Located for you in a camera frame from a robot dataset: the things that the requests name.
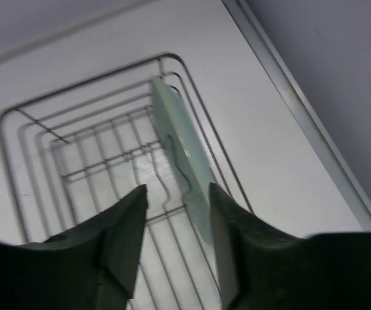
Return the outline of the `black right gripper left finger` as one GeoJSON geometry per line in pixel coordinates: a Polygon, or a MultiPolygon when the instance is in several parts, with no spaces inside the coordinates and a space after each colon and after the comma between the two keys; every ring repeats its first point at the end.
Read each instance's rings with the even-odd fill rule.
{"type": "Polygon", "coordinates": [[[118,203],[54,235],[67,309],[125,309],[133,299],[140,264],[148,200],[139,185],[118,203]]]}

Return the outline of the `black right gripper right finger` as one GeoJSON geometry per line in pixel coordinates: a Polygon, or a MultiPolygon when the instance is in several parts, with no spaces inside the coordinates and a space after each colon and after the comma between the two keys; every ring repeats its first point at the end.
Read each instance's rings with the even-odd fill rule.
{"type": "Polygon", "coordinates": [[[291,264],[300,238],[209,185],[211,232],[223,309],[299,309],[291,264]]]}

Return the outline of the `pale green round plate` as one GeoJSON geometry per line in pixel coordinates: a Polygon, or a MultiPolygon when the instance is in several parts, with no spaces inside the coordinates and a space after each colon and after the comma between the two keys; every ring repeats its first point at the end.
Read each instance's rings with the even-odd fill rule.
{"type": "Polygon", "coordinates": [[[178,93],[159,77],[151,78],[150,90],[156,131],[182,199],[203,240],[212,245],[209,184],[215,177],[206,151],[178,93]]]}

